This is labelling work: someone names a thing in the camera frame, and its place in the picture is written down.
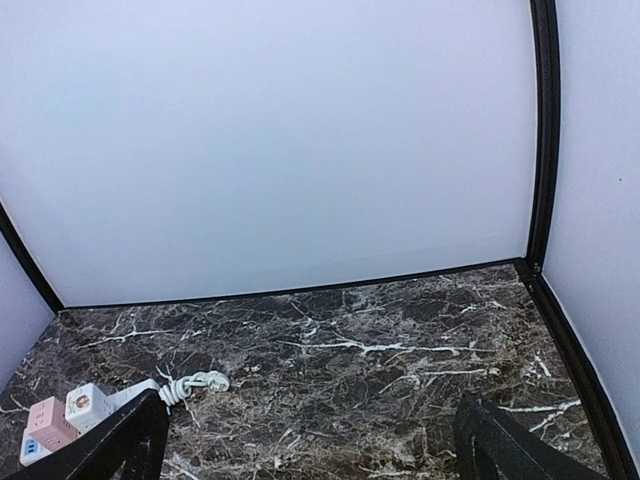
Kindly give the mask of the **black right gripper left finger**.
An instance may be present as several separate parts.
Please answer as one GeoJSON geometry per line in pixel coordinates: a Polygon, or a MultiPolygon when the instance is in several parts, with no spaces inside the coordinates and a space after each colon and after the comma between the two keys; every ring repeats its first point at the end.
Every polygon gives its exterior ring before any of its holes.
{"type": "Polygon", "coordinates": [[[168,437],[166,404],[146,389],[80,439],[11,474],[20,479],[158,479],[168,437]]]}

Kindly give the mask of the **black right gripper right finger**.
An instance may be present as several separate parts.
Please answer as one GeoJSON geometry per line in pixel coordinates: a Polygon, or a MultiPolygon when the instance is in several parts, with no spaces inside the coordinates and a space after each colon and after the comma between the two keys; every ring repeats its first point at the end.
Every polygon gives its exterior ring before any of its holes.
{"type": "Polygon", "coordinates": [[[462,395],[453,422],[461,479],[602,479],[545,443],[480,393],[462,395]]]}

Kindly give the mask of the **white cube socket adapter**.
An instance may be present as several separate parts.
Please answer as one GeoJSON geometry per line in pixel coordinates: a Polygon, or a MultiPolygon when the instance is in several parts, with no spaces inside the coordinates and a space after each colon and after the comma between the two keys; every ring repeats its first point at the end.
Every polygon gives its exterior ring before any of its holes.
{"type": "Polygon", "coordinates": [[[84,435],[115,411],[108,396],[94,383],[87,383],[66,395],[65,419],[84,435]]]}

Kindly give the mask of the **pink cube socket adapter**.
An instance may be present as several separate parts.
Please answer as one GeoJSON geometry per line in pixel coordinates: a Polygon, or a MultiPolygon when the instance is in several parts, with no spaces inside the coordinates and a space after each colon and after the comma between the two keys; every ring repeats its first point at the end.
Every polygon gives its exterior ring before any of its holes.
{"type": "Polygon", "coordinates": [[[79,431],[65,417],[65,405],[55,396],[30,407],[26,432],[50,452],[64,448],[80,436],[79,431]]]}

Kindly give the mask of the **white multicolour power strip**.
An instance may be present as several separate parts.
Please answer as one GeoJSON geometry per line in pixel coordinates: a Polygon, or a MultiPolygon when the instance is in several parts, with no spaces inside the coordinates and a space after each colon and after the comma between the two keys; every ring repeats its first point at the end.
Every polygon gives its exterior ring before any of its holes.
{"type": "MultiPolygon", "coordinates": [[[[191,375],[183,376],[175,379],[168,374],[163,378],[166,383],[161,385],[153,379],[143,380],[121,391],[108,396],[109,400],[114,404],[114,413],[124,407],[136,396],[146,390],[153,390],[158,393],[161,401],[168,409],[183,403],[190,399],[194,391],[197,389],[208,388],[216,392],[225,392],[230,388],[229,378],[216,370],[208,372],[196,372],[191,375]]],[[[20,444],[20,464],[24,467],[30,466],[37,461],[49,456],[51,453],[42,447],[37,441],[27,435],[26,427],[23,430],[22,440],[20,444]]]]}

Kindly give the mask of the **black left frame post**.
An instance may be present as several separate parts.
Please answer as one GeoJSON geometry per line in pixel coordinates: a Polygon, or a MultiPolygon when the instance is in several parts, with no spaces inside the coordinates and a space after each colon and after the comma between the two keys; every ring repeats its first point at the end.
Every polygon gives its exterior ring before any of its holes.
{"type": "Polygon", "coordinates": [[[56,313],[64,311],[65,306],[63,302],[41,272],[34,258],[31,256],[6,209],[4,208],[4,205],[0,206],[0,212],[1,234],[23,271],[52,311],[56,313]]]}

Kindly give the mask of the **black frame post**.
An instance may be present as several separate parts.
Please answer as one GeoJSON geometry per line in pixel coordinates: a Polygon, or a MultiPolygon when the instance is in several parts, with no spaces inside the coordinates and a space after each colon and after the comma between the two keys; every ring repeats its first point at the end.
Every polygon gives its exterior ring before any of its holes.
{"type": "Polygon", "coordinates": [[[542,273],[551,229],[559,164],[561,68],[556,3],[530,2],[536,62],[536,167],[525,261],[534,276],[542,273]]]}
{"type": "Polygon", "coordinates": [[[64,311],[65,306],[63,302],[41,272],[34,258],[31,256],[6,209],[4,208],[4,205],[0,206],[0,212],[1,234],[23,271],[52,311],[56,313],[64,311]]]}

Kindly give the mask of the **black right frame post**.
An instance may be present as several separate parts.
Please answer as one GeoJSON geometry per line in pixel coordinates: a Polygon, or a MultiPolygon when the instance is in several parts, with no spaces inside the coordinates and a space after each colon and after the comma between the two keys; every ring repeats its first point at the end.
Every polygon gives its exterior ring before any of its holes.
{"type": "Polygon", "coordinates": [[[536,62],[536,167],[525,261],[534,276],[542,273],[551,229],[559,164],[561,68],[556,3],[530,2],[536,62]]]}

